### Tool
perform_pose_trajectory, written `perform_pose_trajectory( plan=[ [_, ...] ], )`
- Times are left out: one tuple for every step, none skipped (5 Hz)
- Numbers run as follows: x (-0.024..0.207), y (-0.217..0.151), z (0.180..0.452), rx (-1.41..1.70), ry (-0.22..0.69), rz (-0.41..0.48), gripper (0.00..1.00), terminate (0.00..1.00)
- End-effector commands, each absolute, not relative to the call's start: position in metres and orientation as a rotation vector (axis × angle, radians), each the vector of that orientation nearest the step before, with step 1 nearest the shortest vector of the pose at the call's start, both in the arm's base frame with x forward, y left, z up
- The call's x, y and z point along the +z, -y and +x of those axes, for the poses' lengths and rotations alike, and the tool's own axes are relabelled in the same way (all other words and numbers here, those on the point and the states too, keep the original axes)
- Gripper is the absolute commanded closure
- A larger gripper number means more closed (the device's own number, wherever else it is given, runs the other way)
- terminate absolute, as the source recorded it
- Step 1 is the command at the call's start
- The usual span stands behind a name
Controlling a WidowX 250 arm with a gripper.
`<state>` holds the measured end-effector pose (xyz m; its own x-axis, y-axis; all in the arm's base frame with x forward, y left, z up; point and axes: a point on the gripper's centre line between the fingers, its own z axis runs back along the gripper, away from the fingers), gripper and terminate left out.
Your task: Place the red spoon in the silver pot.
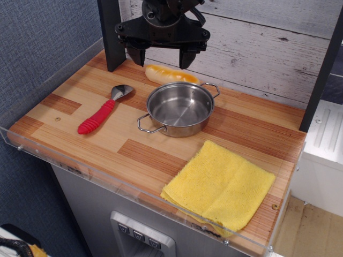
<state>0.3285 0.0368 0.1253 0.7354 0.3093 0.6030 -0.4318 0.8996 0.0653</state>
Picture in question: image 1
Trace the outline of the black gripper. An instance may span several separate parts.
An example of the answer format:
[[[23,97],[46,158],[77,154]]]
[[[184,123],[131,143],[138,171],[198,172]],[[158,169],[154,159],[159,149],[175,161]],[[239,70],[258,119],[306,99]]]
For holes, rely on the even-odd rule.
[[[180,49],[179,67],[187,69],[198,53],[195,47],[204,47],[210,39],[210,32],[204,29],[198,20],[192,20],[185,15],[173,20],[171,24],[154,24],[151,20],[141,16],[115,26],[120,43],[125,45],[127,52],[135,64],[144,66],[145,52],[150,47]]]

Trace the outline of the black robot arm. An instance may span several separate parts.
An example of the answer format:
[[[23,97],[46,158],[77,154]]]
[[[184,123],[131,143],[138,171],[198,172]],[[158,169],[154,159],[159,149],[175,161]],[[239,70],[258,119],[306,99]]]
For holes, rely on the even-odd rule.
[[[207,48],[210,32],[196,9],[204,1],[143,1],[142,16],[115,26],[118,40],[135,64],[144,66],[150,47],[178,49],[179,67],[187,69]]]

